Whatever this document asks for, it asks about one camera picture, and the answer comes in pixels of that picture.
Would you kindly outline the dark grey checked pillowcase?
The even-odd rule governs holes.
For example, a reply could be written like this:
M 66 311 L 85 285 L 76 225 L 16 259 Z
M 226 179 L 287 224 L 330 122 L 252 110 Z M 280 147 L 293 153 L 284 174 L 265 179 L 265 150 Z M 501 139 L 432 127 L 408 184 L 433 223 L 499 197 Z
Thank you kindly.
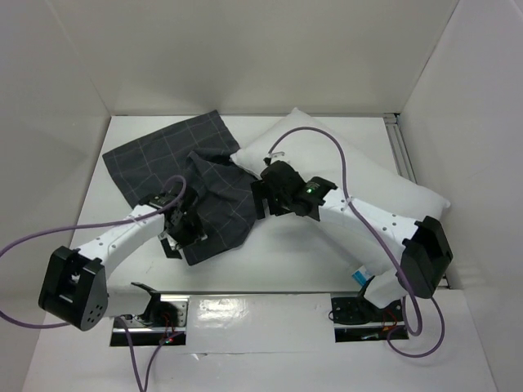
M 198 195 L 197 212 L 208 236 L 183 251 L 187 264 L 197 265 L 241 246 L 257 219 L 255 179 L 230 160 L 238 150 L 220 114 L 212 111 L 132 140 L 103 160 L 131 207 L 160 192 L 172 176 L 186 179 Z

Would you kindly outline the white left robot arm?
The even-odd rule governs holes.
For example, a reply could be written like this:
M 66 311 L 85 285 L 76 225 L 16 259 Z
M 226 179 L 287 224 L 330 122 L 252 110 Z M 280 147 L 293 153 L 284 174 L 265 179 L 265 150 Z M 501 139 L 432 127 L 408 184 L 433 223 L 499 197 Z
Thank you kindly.
M 110 286 L 108 279 L 152 238 L 159 239 L 165 256 L 172 259 L 205 240 L 198 202 L 190 187 L 151 194 L 134 207 L 124 224 L 75 249 L 57 248 L 47 266 L 39 307 L 81 331 L 94 328 L 103 318 L 127 314 L 144 326 L 155 324 L 162 314 L 176 318 L 176 308 L 162 301 L 160 291 L 138 282 Z

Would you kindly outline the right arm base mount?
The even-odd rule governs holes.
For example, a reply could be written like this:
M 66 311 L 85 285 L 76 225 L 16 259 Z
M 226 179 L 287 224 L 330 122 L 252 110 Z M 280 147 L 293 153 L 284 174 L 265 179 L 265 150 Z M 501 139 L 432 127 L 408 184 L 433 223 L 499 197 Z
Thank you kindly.
M 392 340 L 409 339 L 400 301 L 379 309 L 356 296 L 338 296 L 331 298 L 331 306 L 328 318 L 336 343 L 385 341 L 389 333 Z

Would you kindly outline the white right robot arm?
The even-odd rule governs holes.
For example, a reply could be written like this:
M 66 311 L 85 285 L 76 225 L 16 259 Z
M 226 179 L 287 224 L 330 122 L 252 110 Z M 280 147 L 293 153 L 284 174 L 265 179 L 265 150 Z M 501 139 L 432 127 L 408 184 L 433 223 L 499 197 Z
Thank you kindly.
M 356 309 L 374 320 L 385 307 L 413 295 L 431 298 L 453 259 L 441 223 L 396 215 L 346 196 L 319 176 L 303 180 L 289 164 L 275 161 L 253 182 L 258 218 L 294 214 L 330 229 L 370 273 Z

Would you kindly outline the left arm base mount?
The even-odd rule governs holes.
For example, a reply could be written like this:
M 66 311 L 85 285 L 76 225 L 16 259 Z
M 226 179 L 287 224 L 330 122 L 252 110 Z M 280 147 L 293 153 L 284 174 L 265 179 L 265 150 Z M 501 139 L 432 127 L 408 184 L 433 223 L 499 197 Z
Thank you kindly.
M 122 313 L 121 321 L 114 320 L 111 347 L 183 346 L 187 338 L 189 299 L 185 294 L 161 292 L 144 283 L 117 287 L 112 293 L 110 315 Z

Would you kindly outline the white pillow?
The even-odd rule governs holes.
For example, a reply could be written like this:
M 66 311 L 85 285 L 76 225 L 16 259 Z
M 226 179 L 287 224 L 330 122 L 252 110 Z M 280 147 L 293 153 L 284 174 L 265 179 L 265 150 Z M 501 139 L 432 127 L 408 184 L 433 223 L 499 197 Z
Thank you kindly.
M 230 156 L 254 176 L 274 150 L 303 179 L 319 176 L 349 195 L 417 221 L 440 219 L 450 202 L 397 173 L 380 118 L 313 118 L 299 109 Z

